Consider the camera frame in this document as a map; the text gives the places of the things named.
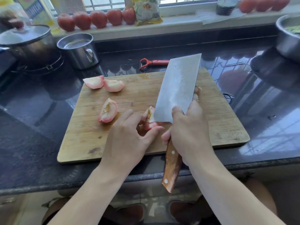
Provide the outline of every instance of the wooden cutting board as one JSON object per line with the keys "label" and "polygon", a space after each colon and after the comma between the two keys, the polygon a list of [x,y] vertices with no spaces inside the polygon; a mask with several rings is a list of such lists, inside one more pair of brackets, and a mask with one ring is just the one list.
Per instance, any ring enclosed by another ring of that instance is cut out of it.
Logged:
{"label": "wooden cutting board", "polygon": [[[111,125],[127,109],[145,112],[155,107],[165,72],[106,77],[122,80],[125,87],[120,92],[108,92],[104,88],[91,90],[82,87],[69,126],[59,149],[60,163],[99,159],[102,157]],[[213,147],[242,145],[250,140],[245,128],[221,94],[205,68],[199,68],[197,85],[202,88],[199,103],[208,119],[210,140]],[[108,124],[97,122],[102,105],[111,98],[118,104],[118,114]],[[160,137],[151,144],[146,154],[164,153],[167,147]]]}

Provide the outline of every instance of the cleaver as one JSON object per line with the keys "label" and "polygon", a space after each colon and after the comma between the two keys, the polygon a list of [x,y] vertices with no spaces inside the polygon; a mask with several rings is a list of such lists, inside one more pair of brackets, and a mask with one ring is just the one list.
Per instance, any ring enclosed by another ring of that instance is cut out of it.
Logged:
{"label": "cleaver", "polygon": [[[171,59],[157,98],[154,120],[156,122],[171,122],[172,108],[179,106],[184,113],[193,99],[196,86],[201,54]],[[170,139],[165,160],[163,186],[169,193],[174,188],[182,164],[182,157],[178,154]]]}

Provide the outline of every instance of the forearm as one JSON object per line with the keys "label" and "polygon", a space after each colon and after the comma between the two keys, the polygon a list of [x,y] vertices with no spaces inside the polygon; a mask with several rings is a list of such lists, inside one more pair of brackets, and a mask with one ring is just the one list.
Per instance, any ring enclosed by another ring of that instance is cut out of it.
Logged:
{"label": "forearm", "polygon": [[100,164],[49,225],[98,224],[125,178]]}
{"label": "forearm", "polygon": [[193,160],[190,170],[220,223],[284,224],[228,172],[212,150],[206,150],[205,153]]}

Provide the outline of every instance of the hand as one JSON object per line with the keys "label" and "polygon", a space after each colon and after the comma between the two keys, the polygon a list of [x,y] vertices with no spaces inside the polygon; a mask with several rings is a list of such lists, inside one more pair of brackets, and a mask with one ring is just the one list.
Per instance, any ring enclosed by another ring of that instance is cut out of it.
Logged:
{"label": "hand", "polygon": [[189,165],[197,155],[213,152],[209,139],[208,123],[197,101],[192,101],[186,115],[180,107],[172,109],[173,126],[161,137],[165,145],[172,142],[185,164]]}
{"label": "hand", "polygon": [[137,127],[147,118],[147,114],[125,111],[112,125],[108,134],[100,165],[119,174],[129,175],[130,171],[141,161],[146,149],[158,134],[162,126],[152,128],[145,136],[140,136]]}

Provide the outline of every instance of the granite countertop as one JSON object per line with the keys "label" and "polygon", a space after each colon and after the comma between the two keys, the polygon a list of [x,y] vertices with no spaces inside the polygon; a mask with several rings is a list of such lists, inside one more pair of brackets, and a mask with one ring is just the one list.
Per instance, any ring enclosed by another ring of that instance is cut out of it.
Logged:
{"label": "granite countertop", "polygon": [[[0,78],[0,195],[80,187],[99,162],[59,164],[57,153],[83,78],[137,74],[141,58],[202,53],[210,72],[250,135],[242,147],[216,150],[229,170],[300,162],[300,66],[283,59],[275,37],[99,53],[100,65],[73,70],[65,60],[39,76]],[[151,67],[146,72],[164,71]],[[145,156],[126,181],[162,178],[163,155]],[[183,166],[180,175],[189,175]]]}

